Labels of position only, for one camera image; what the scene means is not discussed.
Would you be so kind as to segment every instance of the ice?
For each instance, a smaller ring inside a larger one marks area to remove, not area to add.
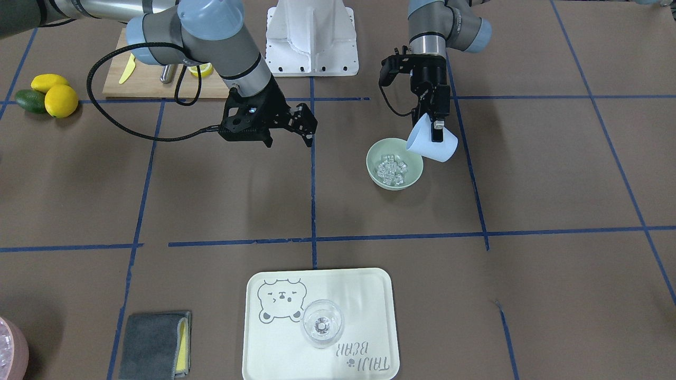
[[[381,182],[387,186],[401,186],[404,184],[404,173],[408,171],[406,163],[401,157],[394,154],[383,154],[378,167],[375,169],[376,175]]]
[[[0,379],[4,379],[8,375],[11,355],[12,347],[9,327],[0,321]]]

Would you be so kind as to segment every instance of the clear glass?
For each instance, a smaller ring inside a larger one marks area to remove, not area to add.
[[[329,300],[317,300],[303,313],[301,327],[308,341],[316,348],[327,348],[343,334],[343,313]]]

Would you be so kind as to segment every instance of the light blue joint cap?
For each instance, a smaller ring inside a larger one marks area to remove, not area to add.
[[[241,0],[184,0],[178,3],[178,18],[198,39],[225,40],[242,29],[244,5]]]
[[[474,41],[472,41],[472,45],[469,45],[465,51],[468,53],[478,53],[482,51],[488,45],[492,35],[493,27],[491,26],[491,23],[485,18],[482,18],[477,36],[474,38]]]
[[[127,45],[134,45],[135,43],[144,43],[145,35],[143,34],[143,16],[134,17],[129,20],[126,28],[126,40]],[[140,47],[131,51],[137,60],[143,62],[147,65],[160,65],[153,54],[150,52],[150,48]]]
[[[440,1],[443,3],[443,0],[410,0],[408,2],[408,17],[411,17],[411,14],[418,9],[426,6],[427,4],[434,3],[435,1]]]

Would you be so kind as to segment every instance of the pink container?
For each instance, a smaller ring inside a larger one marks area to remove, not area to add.
[[[26,338],[21,334],[21,330],[11,322],[0,317],[0,323],[4,323],[9,329],[11,339],[11,361],[9,362],[9,372],[4,377],[0,375],[0,380],[22,380],[26,374],[28,366],[28,344]]]

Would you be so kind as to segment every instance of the black cable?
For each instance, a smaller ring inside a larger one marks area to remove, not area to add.
[[[174,90],[174,102],[178,105],[185,105],[186,107],[189,107],[197,103],[197,100],[199,99],[199,93],[202,91],[202,70],[200,70],[199,65],[197,65],[197,93],[195,94],[195,98],[193,100],[185,103],[184,101],[178,99],[178,91],[180,90],[180,84],[183,82],[183,76],[185,75],[185,70],[187,69],[188,66],[183,65],[183,69],[181,69],[180,74],[178,75],[176,89]]]
[[[218,127],[219,127],[218,125],[211,125],[211,126],[207,126],[205,128],[198,129],[195,132],[190,133],[188,135],[179,136],[179,137],[154,137],[154,136],[144,135],[143,133],[138,133],[135,130],[130,130],[129,128],[120,124],[117,120],[115,120],[112,116],[110,116],[103,109],[103,107],[101,107],[99,102],[94,97],[94,92],[91,89],[91,84],[92,84],[92,81],[94,80],[94,74],[96,74],[96,71],[104,63],[110,61],[113,57],[116,57],[117,55],[120,55],[122,53],[125,53],[125,52],[133,50],[133,49],[138,49],[140,47],[171,47],[171,48],[179,50],[182,53],[187,55],[187,51],[185,51],[185,49],[183,49],[181,46],[175,45],[173,43],[167,43],[167,42],[135,43],[133,45],[121,47],[121,48],[119,48],[115,51],[108,53],[103,58],[101,58],[98,62],[96,62],[94,64],[94,66],[91,67],[91,70],[89,70],[89,74],[87,74],[87,95],[89,96],[89,99],[91,100],[91,103],[94,105],[94,107],[96,107],[96,109],[99,110],[99,112],[101,112],[101,114],[103,116],[105,116],[105,118],[107,118],[111,123],[113,123],[119,129],[122,129],[124,132],[127,132],[127,133],[134,135],[136,137],[140,137],[142,139],[147,139],[147,140],[152,140],[152,141],[164,141],[164,142],[181,141],[181,140],[190,139],[191,137],[195,137],[195,136],[200,135],[202,133],[218,131]]]
[[[61,25],[70,24],[71,22],[73,22],[75,20],[76,19],[71,18],[70,20],[57,22],[56,24],[45,24],[45,25],[39,26],[39,28],[53,28],[54,26],[61,26]]]
[[[413,110],[410,110],[409,112],[407,112],[405,114],[401,114],[401,113],[397,112],[394,109],[394,107],[392,107],[392,105],[389,103],[389,100],[387,100],[387,95],[385,95],[385,90],[383,90],[383,86],[381,86],[380,83],[378,84],[378,88],[381,90],[381,94],[383,94],[383,99],[385,100],[385,104],[387,104],[387,107],[389,107],[389,109],[392,112],[394,112],[395,115],[401,116],[402,118],[405,118],[406,116],[413,114]]]

